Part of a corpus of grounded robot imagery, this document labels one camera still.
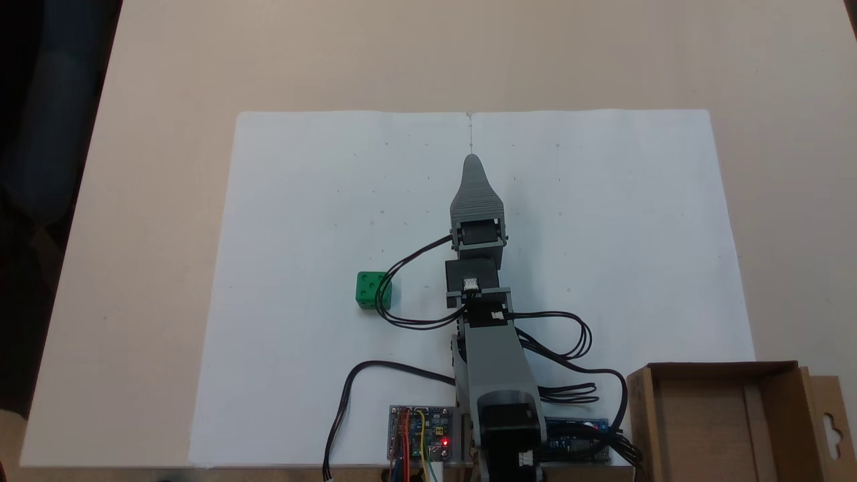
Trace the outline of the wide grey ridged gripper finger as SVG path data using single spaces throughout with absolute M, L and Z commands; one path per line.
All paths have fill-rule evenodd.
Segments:
M 458 192 L 450 205 L 452 223 L 505 218 L 504 204 L 491 186 L 481 159 L 465 156 Z

